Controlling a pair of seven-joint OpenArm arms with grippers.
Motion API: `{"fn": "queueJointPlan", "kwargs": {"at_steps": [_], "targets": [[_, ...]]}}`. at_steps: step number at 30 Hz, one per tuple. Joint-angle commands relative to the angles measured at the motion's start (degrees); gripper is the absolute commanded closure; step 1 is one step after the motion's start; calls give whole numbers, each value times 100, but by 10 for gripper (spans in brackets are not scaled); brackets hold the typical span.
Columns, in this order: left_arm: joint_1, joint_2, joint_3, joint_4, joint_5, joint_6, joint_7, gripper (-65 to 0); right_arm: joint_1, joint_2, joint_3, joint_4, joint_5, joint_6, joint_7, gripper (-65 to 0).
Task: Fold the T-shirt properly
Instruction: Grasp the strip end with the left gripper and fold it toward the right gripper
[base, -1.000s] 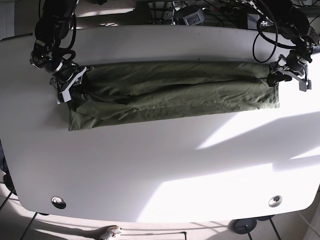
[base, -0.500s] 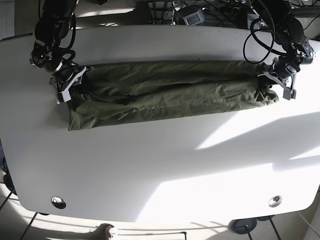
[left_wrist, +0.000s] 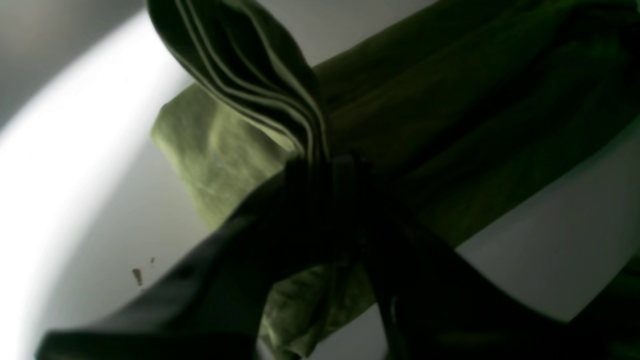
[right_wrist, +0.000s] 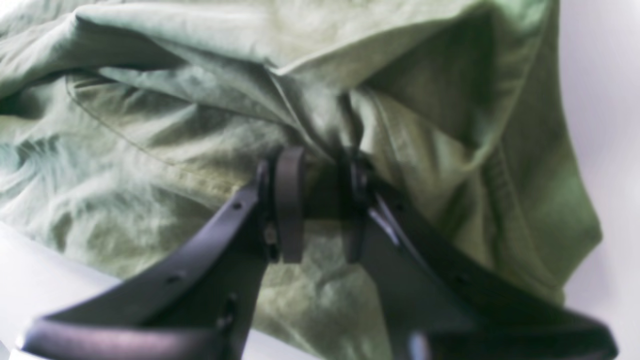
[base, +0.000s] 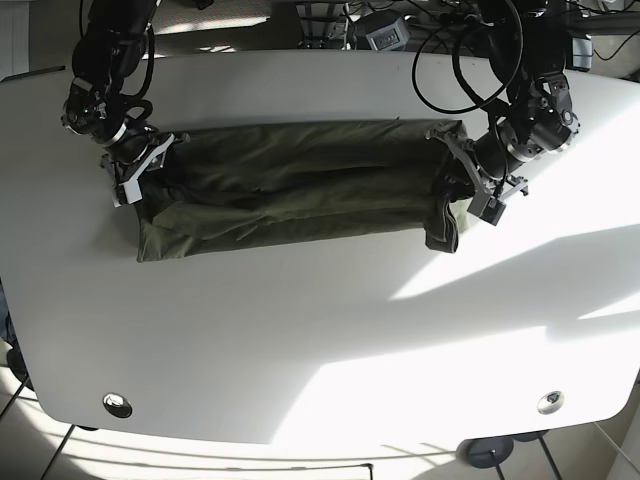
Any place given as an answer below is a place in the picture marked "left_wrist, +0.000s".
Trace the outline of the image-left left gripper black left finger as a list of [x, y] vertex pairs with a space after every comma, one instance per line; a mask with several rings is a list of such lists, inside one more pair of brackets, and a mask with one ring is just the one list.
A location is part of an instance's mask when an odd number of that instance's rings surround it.
[[329, 167], [303, 162], [263, 183], [143, 294], [103, 319], [52, 330], [37, 360], [251, 360], [276, 282], [330, 257]]

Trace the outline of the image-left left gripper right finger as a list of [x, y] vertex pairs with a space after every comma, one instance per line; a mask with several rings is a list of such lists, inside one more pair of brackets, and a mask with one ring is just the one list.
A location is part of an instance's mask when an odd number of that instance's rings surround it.
[[352, 153], [332, 161], [334, 210], [354, 230], [393, 360], [605, 360], [606, 340], [498, 289], [373, 186]]

